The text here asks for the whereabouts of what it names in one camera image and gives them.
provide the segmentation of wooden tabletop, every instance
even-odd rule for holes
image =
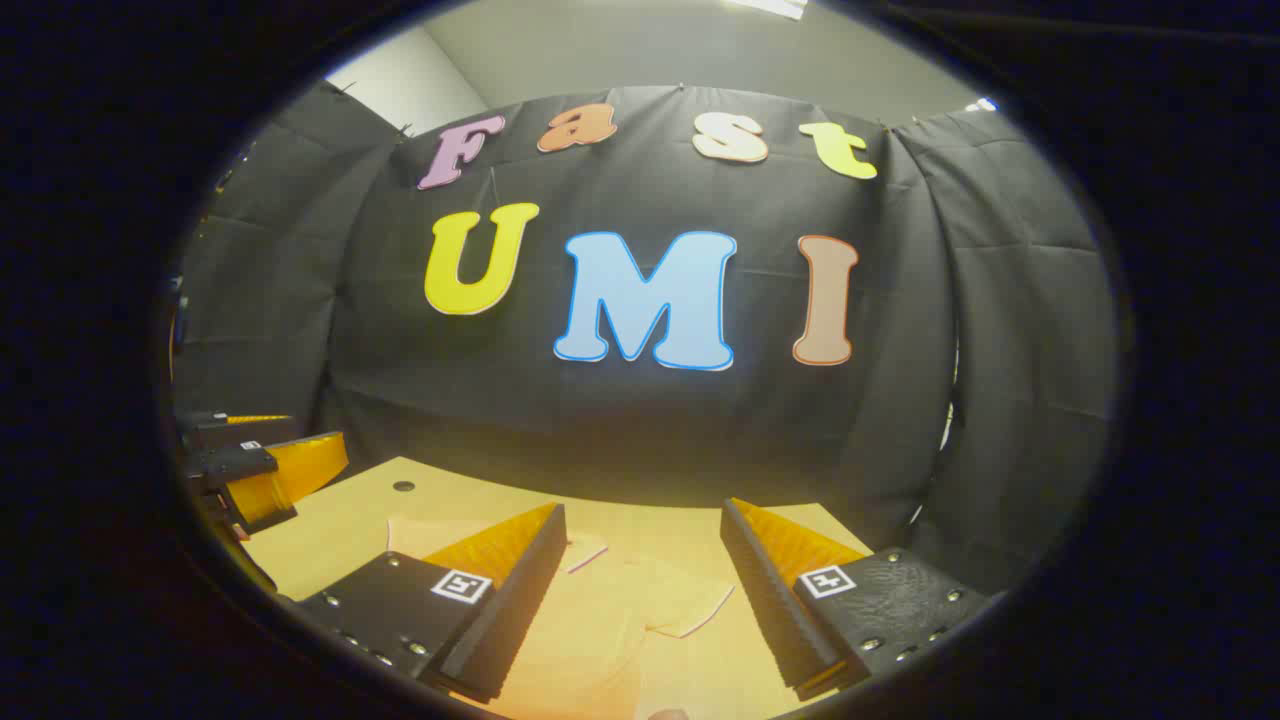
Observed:
[[[413,488],[396,489],[404,482]],[[389,521],[426,555],[545,502],[564,505],[579,556],[608,550],[573,573],[562,564],[502,694],[481,707],[516,720],[648,720],[666,708],[749,720],[806,705],[782,683],[721,542],[718,507],[561,497],[397,457],[302,498],[297,518],[244,547],[283,594],[302,600],[387,551]],[[872,553],[820,505],[771,510]]]

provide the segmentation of foam letter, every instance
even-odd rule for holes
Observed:
[[[618,132],[613,124],[613,105],[595,102],[564,110],[547,123],[552,129],[538,141],[543,152],[564,150],[572,145],[590,145]]]
[[[532,202],[503,205],[489,215],[493,224],[498,225],[493,252],[489,255],[489,269],[479,282],[471,284],[458,282],[458,261],[462,260],[467,233],[480,223],[480,215],[454,213],[436,220],[431,228],[435,243],[431,245],[426,281],[422,283],[431,307],[445,315],[475,315],[497,305],[507,295],[516,273],[525,225],[536,217],[538,205]]]
[[[764,128],[746,115],[703,113],[694,118],[694,149],[708,158],[759,163],[769,155],[769,146],[756,137]]]
[[[813,142],[818,146],[818,159],[832,170],[858,179],[876,177],[876,165],[863,163],[854,156],[850,146],[867,150],[867,142],[856,135],[849,135],[836,123],[810,123],[800,126],[800,132],[813,136]]]
[[[809,315],[791,354],[805,365],[840,365],[854,354],[845,337],[845,315],[849,270],[858,264],[858,251],[847,242],[820,234],[806,234],[797,245],[809,260]]]
[[[504,124],[507,120],[502,115],[494,115],[442,132],[440,149],[435,151],[431,169],[417,181],[417,188],[430,190],[462,177],[458,165],[475,160],[484,147],[485,135],[498,135]]]
[[[609,352],[596,333],[603,309],[626,360],[640,356],[667,313],[667,337],[653,348],[660,365],[723,370],[733,364],[724,345],[724,265],[737,242],[714,232],[686,232],[667,249],[649,279],[640,274],[622,237],[612,232],[573,236],[564,245],[577,265],[568,329],[556,341],[562,360],[595,363]]]

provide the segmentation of blue letter m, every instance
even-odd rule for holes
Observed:
[[[564,250],[577,264],[568,331],[556,341],[556,356],[595,363],[609,354],[596,332],[603,309],[627,360],[640,356],[649,334],[667,313],[667,337],[653,356],[668,368],[723,370],[733,364],[724,345],[721,310],[724,264],[737,242],[714,232],[686,232],[667,249],[649,279],[640,274],[622,237],[612,232],[573,236]]]

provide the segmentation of black curtain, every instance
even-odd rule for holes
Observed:
[[[613,137],[536,150],[550,118],[588,102],[614,106]],[[694,118],[705,111],[755,119],[768,159],[699,155]],[[460,179],[429,191],[416,182],[445,128],[402,141],[330,86],[273,122],[187,255],[179,405],[340,429],[349,471],[407,456],[576,497],[822,502],[872,547],[910,541],[988,591],[1062,527],[1108,432],[1114,299],[1085,213],[998,113],[891,132],[759,94],[627,87],[476,118],[493,114],[504,129]],[[859,156],[878,177],[823,165],[797,131],[814,122],[863,137]],[[540,214],[506,297],[479,315],[435,311],[422,292],[434,222],[481,215],[460,268],[471,282],[488,265],[489,214],[511,202]],[[724,278],[731,368],[658,365],[666,319],[631,363],[603,322],[604,360],[553,355],[571,236],[616,232],[648,274],[695,229],[737,241]],[[844,365],[791,356],[808,302],[803,234],[860,255]]]

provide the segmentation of yellow soft finger pad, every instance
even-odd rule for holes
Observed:
[[[228,415],[227,424],[236,425],[239,423],[262,423],[266,420],[287,420],[288,415]]]
[[[440,548],[422,560],[433,565],[493,578],[494,587],[500,588],[553,510],[556,510],[556,503],[548,502]]]
[[[280,493],[288,506],[323,488],[347,466],[347,443],[342,433],[271,445],[262,450],[275,457]]]
[[[795,585],[796,578],[804,573],[865,557],[861,552],[799,523],[736,497],[732,500],[788,588]]]
[[[293,507],[280,488],[279,473],[262,473],[227,483],[227,491],[250,525]]]
[[[814,675],[813,678],[810,678],[809,680],[806,680],[803,685],[800,685],[796,689],[800,691],[800,692],[805,692],[805,691],[810,691],[813,688],[817,688],[822,683],[824,683],[824,682],[835,678],[836,675],[838,675],[846,667],[849,667],[849,661],[847,660],[841,660],[840,662],[832,665],[831,667],[827,667],[822,673],[818,673],[817,675]]]

